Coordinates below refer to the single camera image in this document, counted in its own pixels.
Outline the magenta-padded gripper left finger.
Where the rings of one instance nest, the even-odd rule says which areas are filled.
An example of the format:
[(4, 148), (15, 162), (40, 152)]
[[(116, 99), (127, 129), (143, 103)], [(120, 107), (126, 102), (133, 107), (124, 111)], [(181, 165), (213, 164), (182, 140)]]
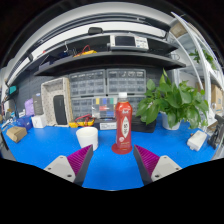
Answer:
[(69, 156), (58, 156), (44, 170), (82, 186), (92, 156), (93, 146), (88, 145)]

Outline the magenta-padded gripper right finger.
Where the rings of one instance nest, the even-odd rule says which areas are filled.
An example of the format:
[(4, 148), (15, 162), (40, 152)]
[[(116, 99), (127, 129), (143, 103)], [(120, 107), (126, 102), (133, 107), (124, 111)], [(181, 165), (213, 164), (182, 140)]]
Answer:
[(133, 154), (144, 185), (181, 170), (181, 167), (167, 155), (158, 156), (141, 146), (135, 145)]

